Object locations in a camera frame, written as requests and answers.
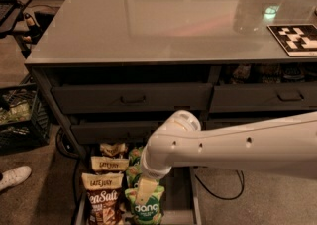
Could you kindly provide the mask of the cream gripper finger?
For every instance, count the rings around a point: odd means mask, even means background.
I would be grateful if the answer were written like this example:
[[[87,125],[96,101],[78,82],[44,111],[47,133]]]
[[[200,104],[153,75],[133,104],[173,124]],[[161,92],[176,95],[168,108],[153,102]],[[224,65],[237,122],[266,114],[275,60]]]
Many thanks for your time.
[[[157,186],[158,183],[154,179],[141,177],[138,183],[136,203],[138,205],[145,205]]]

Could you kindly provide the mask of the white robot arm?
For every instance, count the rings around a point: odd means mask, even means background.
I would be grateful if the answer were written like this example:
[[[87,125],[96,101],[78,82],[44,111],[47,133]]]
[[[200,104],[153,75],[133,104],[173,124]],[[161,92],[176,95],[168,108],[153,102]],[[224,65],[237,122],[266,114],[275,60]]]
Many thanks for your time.
[[[190,112],[173,113],[149,137],[142,155],[137,201],[175,167],[250,170],[317,178],[317,113],[203,130]]]

